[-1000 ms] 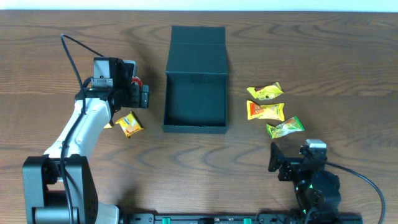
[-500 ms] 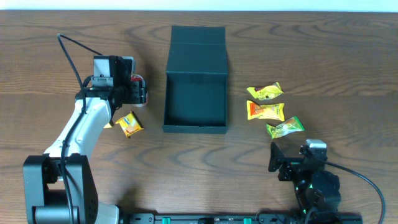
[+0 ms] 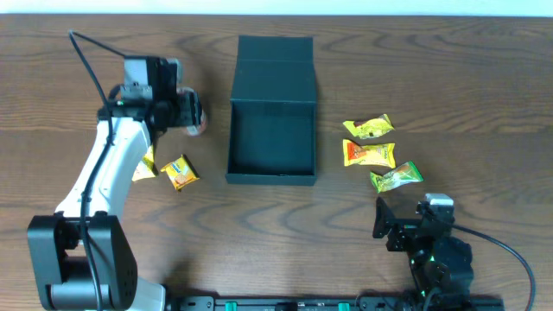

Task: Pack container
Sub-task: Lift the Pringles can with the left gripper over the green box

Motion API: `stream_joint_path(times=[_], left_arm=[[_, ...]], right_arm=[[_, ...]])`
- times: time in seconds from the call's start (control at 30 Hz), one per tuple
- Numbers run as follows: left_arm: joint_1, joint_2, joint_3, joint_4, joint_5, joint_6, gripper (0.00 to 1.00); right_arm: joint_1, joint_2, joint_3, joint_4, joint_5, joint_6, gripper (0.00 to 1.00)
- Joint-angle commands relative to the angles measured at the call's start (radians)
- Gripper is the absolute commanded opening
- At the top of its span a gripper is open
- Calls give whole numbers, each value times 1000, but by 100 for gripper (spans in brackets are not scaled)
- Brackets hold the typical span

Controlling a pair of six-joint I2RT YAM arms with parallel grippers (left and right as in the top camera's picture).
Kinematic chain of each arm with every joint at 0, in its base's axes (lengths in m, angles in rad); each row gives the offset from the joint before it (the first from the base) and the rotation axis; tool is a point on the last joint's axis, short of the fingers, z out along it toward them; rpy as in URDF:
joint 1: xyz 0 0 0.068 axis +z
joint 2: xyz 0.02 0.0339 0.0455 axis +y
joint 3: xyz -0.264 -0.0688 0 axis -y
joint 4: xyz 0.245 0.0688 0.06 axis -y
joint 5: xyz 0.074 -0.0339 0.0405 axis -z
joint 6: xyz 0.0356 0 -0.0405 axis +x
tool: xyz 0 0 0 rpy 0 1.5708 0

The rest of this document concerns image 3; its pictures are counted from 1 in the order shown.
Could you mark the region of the red Pringles can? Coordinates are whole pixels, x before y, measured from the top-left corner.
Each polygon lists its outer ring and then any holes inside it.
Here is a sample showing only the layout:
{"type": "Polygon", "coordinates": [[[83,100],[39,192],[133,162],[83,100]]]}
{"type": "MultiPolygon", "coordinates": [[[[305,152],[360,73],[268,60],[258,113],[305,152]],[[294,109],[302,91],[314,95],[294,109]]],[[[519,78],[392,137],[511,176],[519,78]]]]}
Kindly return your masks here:
{"type": "MultiPolygon", "coordinates": [[[[193,89],[193,88],[187,87],[187,86],[182,86],[182,87],[179,87],[178,89],[193,89]]],[[[202,119],[201,119],[201,121],[202,121],[202,123],[201,123],[200,126],[181,127],[182,132],[187,136],[199,136],[206,130],[206,128],[207,128],[207,114],[206,114],[205,110],[203,109],[203,106],[202,106],[202,119]]]]}

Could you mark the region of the orange biscuit packet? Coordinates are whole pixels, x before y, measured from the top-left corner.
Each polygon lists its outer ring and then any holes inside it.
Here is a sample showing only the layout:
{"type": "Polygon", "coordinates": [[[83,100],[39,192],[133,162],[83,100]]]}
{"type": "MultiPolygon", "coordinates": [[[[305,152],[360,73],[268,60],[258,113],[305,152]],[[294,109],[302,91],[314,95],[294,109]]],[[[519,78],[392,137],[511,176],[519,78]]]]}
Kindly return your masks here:
{"type": "Polygon", "coordinates": [[[186,185],[200,178],[184,155],[166,164],[161,168],[161,172],[167,175],[176,191],[181,191],[186,185]]]}

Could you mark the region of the yellow brown snack packet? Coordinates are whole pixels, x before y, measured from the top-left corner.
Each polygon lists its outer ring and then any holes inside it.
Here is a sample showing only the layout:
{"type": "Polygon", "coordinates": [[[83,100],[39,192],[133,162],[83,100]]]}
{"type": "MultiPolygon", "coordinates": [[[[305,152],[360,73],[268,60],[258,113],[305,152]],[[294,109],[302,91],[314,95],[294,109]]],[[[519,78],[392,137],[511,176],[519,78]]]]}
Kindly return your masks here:
{"type": "Polygon", "coordinates": [[[149,179],[156,177],[155,169],[155,152],[154,146],[150,145],[142,157],[141,161],[137,164],[134,174],[131,178],[132,181],[140,181],[143,179],[149,179]]]}

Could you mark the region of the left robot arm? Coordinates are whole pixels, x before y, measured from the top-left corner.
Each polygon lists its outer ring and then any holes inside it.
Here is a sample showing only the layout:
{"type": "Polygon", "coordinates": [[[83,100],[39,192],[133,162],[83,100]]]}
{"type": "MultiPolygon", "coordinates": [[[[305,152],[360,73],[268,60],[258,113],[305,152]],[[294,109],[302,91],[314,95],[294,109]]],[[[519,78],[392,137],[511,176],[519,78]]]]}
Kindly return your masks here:
{"type": "Polygon", "coordinates": [[[124,82],[97,112],[97,135],[67,197],[27,230],[41,305],[46,310],[163,310],[163,285],[139,277],[120,224],[139,162],[169,128],[198,125],[196,91],[181,86],[181,63],[124,57],[124,82]]]}

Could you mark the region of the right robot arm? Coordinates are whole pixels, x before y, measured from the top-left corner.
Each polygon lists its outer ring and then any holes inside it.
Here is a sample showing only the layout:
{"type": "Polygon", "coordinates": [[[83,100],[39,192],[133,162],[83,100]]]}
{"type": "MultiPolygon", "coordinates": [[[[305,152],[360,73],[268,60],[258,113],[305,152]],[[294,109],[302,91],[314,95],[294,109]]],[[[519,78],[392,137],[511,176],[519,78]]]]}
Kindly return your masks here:
{"type": "Polygon", "coordinates": [[[416,285],[413,300],[421,310],[475,310],[470,298],[473,253],[469,244],[451,235],[453,199],[426,194],[416,213],[420,219],[400,219],[377,198],[372,236],[387,238],[388,251],[407,255],[416,285]]]}

